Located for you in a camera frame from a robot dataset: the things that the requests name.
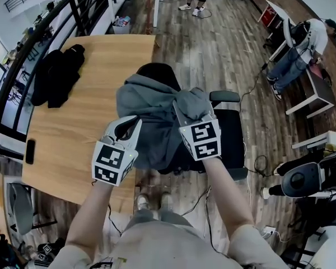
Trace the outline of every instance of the floor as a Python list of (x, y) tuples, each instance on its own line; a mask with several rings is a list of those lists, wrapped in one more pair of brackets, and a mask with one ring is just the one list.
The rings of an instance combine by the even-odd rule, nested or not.
[[(145, 33), (145, 1), (127, 1), (121, 9), (122, 15), (132, 19), (132, 34)], [(183, 89), (197, 86), (206, 91), (232, 90), (242, 96), (253, 88), (259, 76), (255, 90), (246, 95), (241, 104), (246, 167), (254, 170), (254, 161), (264, 155), (267, 162), (261, 157), (256, 167), (268, 175), (279, 163), (301, 156), (302, 152), (293, 151), (291, 145), (306, 139), (305, 118), (301, 113), (285, 115), (291, 102), (295, 103), (301, 97), (296, 94), (296, 85), (292, 85), (284, 94), (284, 101), (278, 102), (263, 75), (258, 74), (269, 56), (268, 50), (262, 48), (268, 32), (262, 24), (256, 22), (260, 13), (254, 5), (249, 0), (208, 0), (207, 9), (202, 14), (206, 17), (211, 13), (211, 16), (200, 19), (193, 17), (190, 11), (179, 11), (178, 6), (184, 3), (185, 0), (164, 0), (160, 3), (158, 27), (153, 30), (159, 47), (154, 51), (153, 61), (172, 66)], [(239, 109), (238, 104), (225, 104), (223, 107)], [(295, 219), (294, 201), (284, 197), (272, 197), (265, 201), (259, 194), (261, 187), (270, 187), (280, 181), (280, 177), (263, 178), (250, 172), (246, 180), (237, 184), (250, 203), (257, 227), (276, 227), (283, 241), (292, 239), (293, 242), (299, 240), (299, 237), (287, 225)], [(171, 192), (175, 211), (183, 214), (193, 207), (207, 187), (205, 174), (184, 172), (174, 176), (159, 175), (153, 170), (140, 171), (137, 174), (136, 194), (148, 193), (152, 208), (157, 209), (160, 194)], [(205, 198), (202, 198), (196, 209), (185, 217), (204, 233), (208, 241), (204, 201)], [(65, 237), (78, 206), (43, 193), (38, 193), (36, 205), (40, 216), (55, 216), (59, 223), (41, 230), (45, 238), (35, 240), (35, 237), (34, 241), (26, 236), (24, 238), (36, 246), (45, 239), (54, 242), (59, 236)], [(227, 234), (212, 196), (209, 196), (208, 208), (213, 245), (217, 250), (226, 252)], [(111, 218), (120, 230), (129, 221), (129, 216), (120, 216), (114, 212)], [(107, 220), (100, 244), (101, 253), (108, 251), (118, 239), (118, 232)], [(282, 253), (288, 244), (280, 242), (276, 234), (267, 241), (277, 253)]]

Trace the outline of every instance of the beige shirt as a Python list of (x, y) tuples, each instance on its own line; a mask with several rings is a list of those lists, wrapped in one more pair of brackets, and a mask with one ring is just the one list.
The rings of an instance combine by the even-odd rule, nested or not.
[[(114, 269), (288, 269), (258, 230), (251, 225), (238, 228), (231, 240), (229, 258), (213, 250), (194, 234), (193, 228), (179, 228), (162, 221), (141, 223), (127, 230), (101, 267)], [(52, 268), (90, 268), (88, 255), (78, 247), (61, 249)]]

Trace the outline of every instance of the white sneaker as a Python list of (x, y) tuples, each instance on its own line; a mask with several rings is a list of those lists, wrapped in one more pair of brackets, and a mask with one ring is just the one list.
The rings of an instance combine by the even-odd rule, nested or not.
[(161, 197), (161, 208), (173, 211), (173, 198), (170, 193), (163, 193)]
[(263, 199), (267, 200), (271, 196), (269, 193), (269, 188), (262, 187), (262, 189), (260, 190), (260, 195)]
[(190, 10), (192, 8), (188, 4), (186, 4), (183, 6), (179, 6), (178, 9), (184, 11), (184, 10)]
[(274, 169), (274, 172), (273, 172), (274, 175), (279, 175), (279, 174), (278, 174), (278, 169), (279, 169), (283, 164), (284, 164), (284, 163), (280, 163), (280, 164)]
[(200, 10), (197, 8), (194, 8), (194, 11), (192, 13), (193, 16), (197, 17), (199, 15)]
[(136, 203), (137, 203), (137, 209), (138, 210), (150, 209), (150, 201), (149, 201), (148, 196), (146, 194), (140, 194), (137, 197)]

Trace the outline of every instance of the white shirt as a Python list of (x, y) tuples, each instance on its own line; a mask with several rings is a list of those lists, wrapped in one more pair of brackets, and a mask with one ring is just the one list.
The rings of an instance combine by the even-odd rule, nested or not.
[(306, 37), (302, 43), (296, 47), (297, 52), (301, 54), (301, 58), (306, 64), (311, 61), (312, 55), (315, 51), (322, 55), (328, 42), (325, 24), (318, 19), (309, 19), (308, 22), (310, 23), (311, 32), (310, 42), (307, 43), (308, 40)]
[[(229, 246), (229, 258), (215, 252), (209, 243), (188, 226), (162, 221), (136, 224), (120, 238), (101, 268), (114, 269), (288, 269), (258, 230), (251, 225), (238, 228)], [(88, 255), (79, 247), (61, 249), (49, 269), (83, 269), (92, 266)]]

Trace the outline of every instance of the chair armrest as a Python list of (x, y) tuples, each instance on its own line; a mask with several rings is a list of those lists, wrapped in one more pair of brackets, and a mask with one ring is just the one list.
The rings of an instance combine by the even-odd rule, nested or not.
[(231, 91), (212, 91), (209, 94), (210, 101), (214, 102), (222, 102), (222, 101), (228, 101), (232, 103), (238, 103), (240, 102), (240, 97), (237, 92), (231, 92)]

